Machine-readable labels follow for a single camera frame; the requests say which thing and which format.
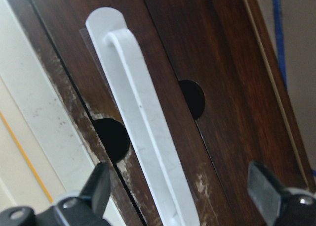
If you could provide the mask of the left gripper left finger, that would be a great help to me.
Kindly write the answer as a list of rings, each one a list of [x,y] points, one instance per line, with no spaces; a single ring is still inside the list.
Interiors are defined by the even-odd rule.
[[[17,206],[0,213],[2,226],[109,226],[103,218],[111,193],[107,163],[95,166],[78,196],[59,200],[35,214],[29,206]]]

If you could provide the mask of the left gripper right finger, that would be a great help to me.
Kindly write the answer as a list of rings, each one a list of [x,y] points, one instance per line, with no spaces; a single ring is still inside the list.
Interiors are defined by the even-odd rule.
[[[260,162],[249,163],[247,191],[268,226],[316,224],[316,197],[305,189],[286,187]]]

